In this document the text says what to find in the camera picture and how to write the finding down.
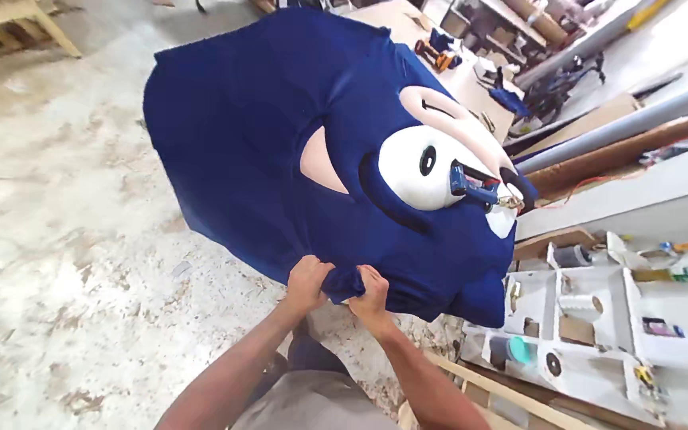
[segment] person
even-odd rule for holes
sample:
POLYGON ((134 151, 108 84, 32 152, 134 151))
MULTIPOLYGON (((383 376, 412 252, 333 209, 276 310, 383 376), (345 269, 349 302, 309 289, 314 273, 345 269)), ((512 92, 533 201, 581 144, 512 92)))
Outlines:
MULTIPOLYGON (((320 286, 333 267, 303 257, 285 298, 185 388, 156 429, 397 429, 309 335, 307 314, 327 300, 320 286), (276 349, 292 330, 286 363, 276 349)), ((350 298, 349 308, 386 352, 421 428, 489 430, 476 406, 397 328, 386 310, 387 280, 370 266, 358 270, 365 294, 350 298)))

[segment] gray pipe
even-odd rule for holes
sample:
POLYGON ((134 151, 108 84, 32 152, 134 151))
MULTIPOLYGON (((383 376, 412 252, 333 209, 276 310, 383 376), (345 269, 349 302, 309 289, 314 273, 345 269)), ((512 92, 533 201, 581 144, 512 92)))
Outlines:
POLYGON ((575 158, 611 143, 651 130, 658 125, 688 115, 688 92, 673 99, 647 106, 609 124, 602 125, 583 135, 517 164, 522 174, 529 174, 556 163, 575 158))

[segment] hand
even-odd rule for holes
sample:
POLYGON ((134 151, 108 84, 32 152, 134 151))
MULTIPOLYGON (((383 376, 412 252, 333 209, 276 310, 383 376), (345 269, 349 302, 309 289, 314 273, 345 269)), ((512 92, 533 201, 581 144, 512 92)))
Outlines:
POLYGON ((288 290, 283 301, 301 315, 320 308, 328 300, 320 286, 334 267, 332 263, 320 262, 315 256, 302 257, 288 275, 288 290))
POLYGON ((368 331, 378 337, 394 325, 386 308, 389 282, 368 265, 357 266, 357 269, 365 285, 365 294, 350 298, 349 308, 362 320, 368 331))

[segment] gray shirt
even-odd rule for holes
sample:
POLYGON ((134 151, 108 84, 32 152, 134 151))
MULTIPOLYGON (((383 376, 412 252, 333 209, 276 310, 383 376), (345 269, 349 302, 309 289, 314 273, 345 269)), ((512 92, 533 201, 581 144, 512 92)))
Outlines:
POLYGON ((233 430, 306 428, 398 429, 352 378, 320 370, 286 373, 233 425, 233 430))

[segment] workbench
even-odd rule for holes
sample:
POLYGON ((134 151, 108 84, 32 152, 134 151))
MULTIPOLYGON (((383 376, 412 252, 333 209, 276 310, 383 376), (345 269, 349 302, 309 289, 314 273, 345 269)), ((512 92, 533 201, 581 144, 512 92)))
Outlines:
MULTIPOLYGON (((390 0, 357 9, 344 16, 374 27, 390 28, 390 38, 394 43, 406 44, 412 49, 416 41, 427 39, 430 34, 429 31, 424 30, 413 20, 420 15, 423 15, 422 12, 407 0, 390 0)), ((484 112, 494 126, 493 136, 499 142, 503 142, 508 134, 508 129, 514 122, 514 113, 507 111, 498 102, 492 100, 488 91, 479 85, 479 80, 474 72, 476 56, 466 49, 461 55, 464 58, 462 64, 453 70, 445 70, 442 73, 436 73, 425 60, 422 60, 421 63, 431 70, 437 80, 463 107, 477 116, 484 112)))

